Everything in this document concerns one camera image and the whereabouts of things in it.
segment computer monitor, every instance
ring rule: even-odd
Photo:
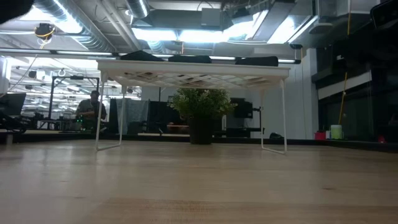
[[[6,94],[0,98],[0,111],[8,116],[21,115],[26,93]]]

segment wooden table surface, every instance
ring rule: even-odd
[[[93,145],[3,147],[0,223],[398,223],[398,154],[289,146],[282,156],[255,144],[143,141],[95,153]]]

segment green plant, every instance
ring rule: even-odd
[[[181,88],[169,104],[182,116],[189,118],[220,118],[234,110],[226,90]]]

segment white wall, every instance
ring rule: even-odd
[[[318,96],[315,85],[311,82],[311,75],[317,72],[315,49],[308,49],[300,65],[281,64],[289,67],[290,73],[285,81],[286,127],[288,139],[313,139],[318,130]],[[174,88],[163,90],[160,100],[167,101],[175,93]],[[230,97],[245,98],[251,101],[253,107],[260,107],[260,94],[256,90],[233,90]],[[142,100],[157,101],[158,87],[142,87]],[[265,138],[276,132],[283,135],[282,89],[275,86],[267,90],[264,97]],[[253,119],[247,119],[249,127],[258,128],[259,115],[253,114]],[[252,133],[252,138],[260,138],[260,133]]]

